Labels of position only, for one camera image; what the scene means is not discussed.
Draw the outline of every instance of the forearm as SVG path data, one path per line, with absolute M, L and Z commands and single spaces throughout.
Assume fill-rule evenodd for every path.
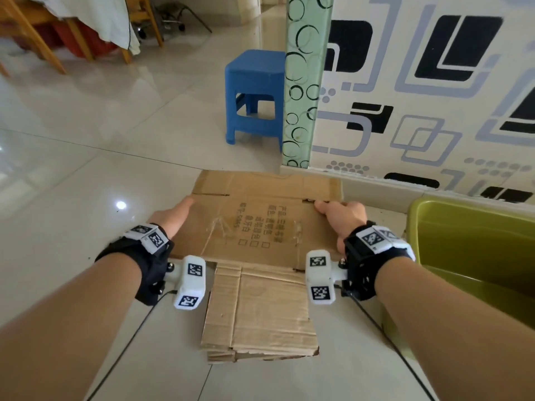
M 533 397 L 535 331 L 407 258 L 375 289 L 442 401 Z
M 82 400 L 140 282 L 113 253 L 0 329 L 0 399 Z

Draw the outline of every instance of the white cloth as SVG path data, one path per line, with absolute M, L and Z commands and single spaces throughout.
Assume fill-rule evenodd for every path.
M 76 17 L 98 33 L 105 42 L 113 42 L 137 55 L 136 38 L 125 0 L 35 0 L 59 18 Z

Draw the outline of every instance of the patterned wallpaper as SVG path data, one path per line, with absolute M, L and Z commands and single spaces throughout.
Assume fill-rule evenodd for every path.
M 283 165 L 307 168 L 332 0 L 288 0 Z
M 535 0 L 334 0 L 310 166 L 535 204 L 534 13 Z M 295 142 L 288 163 L 306 157 Z

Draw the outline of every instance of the white tiled floor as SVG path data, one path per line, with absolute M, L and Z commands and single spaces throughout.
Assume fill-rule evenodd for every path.
M 131 66 L 118 54 L 88 64 L 60 51 L 67 76 L 31 54 L 1 56 L 12 78 L 0 78 L 0 324 L 90 265 L 127 226 L 188 194 L 200 169 L 277 171 L 276 139 L 225 143 L 223 70 L 248 48 L 283 50 L 284 21 L 276 7 L 212 35 L 189 26 L 164 49 L 144 43 Z M 403 214 L 369 211 L 402 232 Z M 320 356 L 218 365 L 206 379 L 205 307 L 178 312 L 164 299 L 96 399 L 425 399 L 347 299 L 311 307 Z M 379 317 L 377 302 L 366 307 Z M 147 310 L 132 304 L 97 380 Z

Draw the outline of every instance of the blue plastic stool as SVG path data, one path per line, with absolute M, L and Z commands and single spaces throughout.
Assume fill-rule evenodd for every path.
M 284 52 L 250 49 L 225 67 L 227 143 L 234 145 L 234 132 L 243 131 L 277 137 L 282 151 L 285 56 Z M 244 104 L 247 115 L 257 113 L 259 101 L 275 102 L 274 120 L 237 114 Z

